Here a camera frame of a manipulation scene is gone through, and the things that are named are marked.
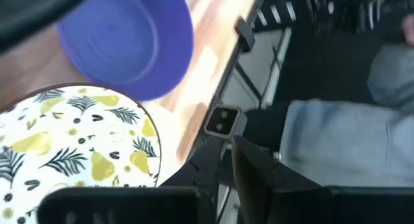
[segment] wooden table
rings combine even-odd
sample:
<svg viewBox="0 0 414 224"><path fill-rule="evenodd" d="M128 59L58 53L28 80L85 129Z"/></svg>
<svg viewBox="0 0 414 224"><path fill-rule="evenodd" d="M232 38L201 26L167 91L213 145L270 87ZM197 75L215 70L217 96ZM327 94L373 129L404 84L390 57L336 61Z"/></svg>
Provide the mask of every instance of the wooden table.
<svg viewBox="0 0 414 224"><path fill-rule="evenodd" d="M187 0L195 31L190 69L174 91L143 103L161 138L159 184L185 163L236 46L235 22L247 18L255 1ZM62 51L55 25L0 56L2 107L31 91L69 82L87 80Z"/></svg>

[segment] pear pattern plate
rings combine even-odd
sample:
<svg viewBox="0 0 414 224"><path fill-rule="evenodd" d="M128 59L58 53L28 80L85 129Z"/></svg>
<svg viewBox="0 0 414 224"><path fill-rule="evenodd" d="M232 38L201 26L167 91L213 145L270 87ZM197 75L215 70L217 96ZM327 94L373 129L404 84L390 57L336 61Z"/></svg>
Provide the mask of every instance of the pear pattern plate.
<svg viewBox="0 0 414 224"><path fill-rule="evenodd" d="M0 114L0 223L35 224L68 186L154 187L160 139L146 110L103 87L61 85Z"/></svg>

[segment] dark floor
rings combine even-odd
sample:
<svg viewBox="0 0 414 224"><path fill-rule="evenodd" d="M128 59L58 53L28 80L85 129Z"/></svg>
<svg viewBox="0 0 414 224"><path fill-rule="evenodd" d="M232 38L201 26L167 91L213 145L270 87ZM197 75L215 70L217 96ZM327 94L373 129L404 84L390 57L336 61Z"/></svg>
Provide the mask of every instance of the dark floor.
<svg viewBox="0 0 414 224"><path fill-rule="evenodd" d="M294 30L276 102L319 98L375 104L367 78L382 44L374 34L313 38Z"/></svg>

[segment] gray hoodie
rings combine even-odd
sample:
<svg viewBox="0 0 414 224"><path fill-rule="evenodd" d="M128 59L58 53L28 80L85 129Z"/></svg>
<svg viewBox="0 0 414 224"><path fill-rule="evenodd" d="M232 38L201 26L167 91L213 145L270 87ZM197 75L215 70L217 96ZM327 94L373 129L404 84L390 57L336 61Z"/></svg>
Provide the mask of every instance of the gray hoodie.
<svg viewBox="0 0 414 224"><path fill-rule="evenodd" d="M281 162L321 185L414 186L414 49L383 46L368 86L384 107L294 101Z"/></svg>

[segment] purple bowl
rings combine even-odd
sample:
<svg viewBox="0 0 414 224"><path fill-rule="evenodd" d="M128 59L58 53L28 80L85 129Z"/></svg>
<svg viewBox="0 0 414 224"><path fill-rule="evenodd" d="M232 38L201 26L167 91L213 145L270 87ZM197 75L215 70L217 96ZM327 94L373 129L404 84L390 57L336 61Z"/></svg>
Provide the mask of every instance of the purple bowl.
<svg viewBox="0 0 414 224"><path fill-rule="evenodd" d="M58 28L84 76L139 101L174 89L193 53L185 0L85 0Z"/></svg>

